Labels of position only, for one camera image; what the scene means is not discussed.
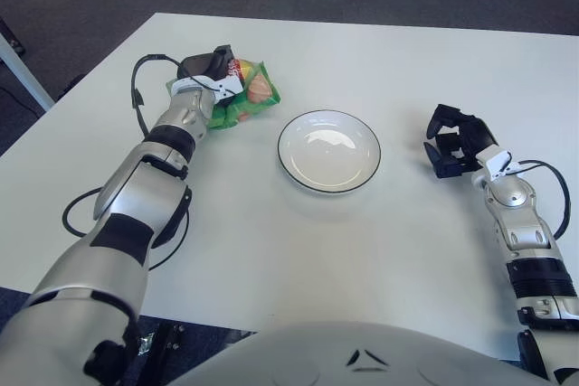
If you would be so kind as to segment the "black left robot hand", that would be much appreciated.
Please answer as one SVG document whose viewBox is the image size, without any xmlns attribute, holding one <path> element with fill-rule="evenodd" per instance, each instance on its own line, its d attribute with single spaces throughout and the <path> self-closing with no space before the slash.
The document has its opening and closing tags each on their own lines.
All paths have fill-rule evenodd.
<svg viewBox="0 0 579 386">
<path fill-rule="evenodd" d="M 229 44 L 218 46 L 213 52 L 196 54 L 184 58 L 177 68 L 177 78 L 205 76 L 221 80 L 228 75 L 229 63 L 234 59 Z"/>
</svg>

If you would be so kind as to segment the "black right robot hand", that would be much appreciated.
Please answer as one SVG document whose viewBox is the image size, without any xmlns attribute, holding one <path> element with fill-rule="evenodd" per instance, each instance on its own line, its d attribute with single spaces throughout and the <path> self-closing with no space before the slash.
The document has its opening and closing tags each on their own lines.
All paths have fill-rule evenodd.
<svg viewBox="0 0 579 386">
<path fill-rule="evenodd" d="M 476 155 L 497 141 L 485 122 L 458 108 L 439 104 L 426 129 L 426 138 L 436 146 L 423 146 L 438 178 L 459 177 L 479 170 Z"/>
</svg>

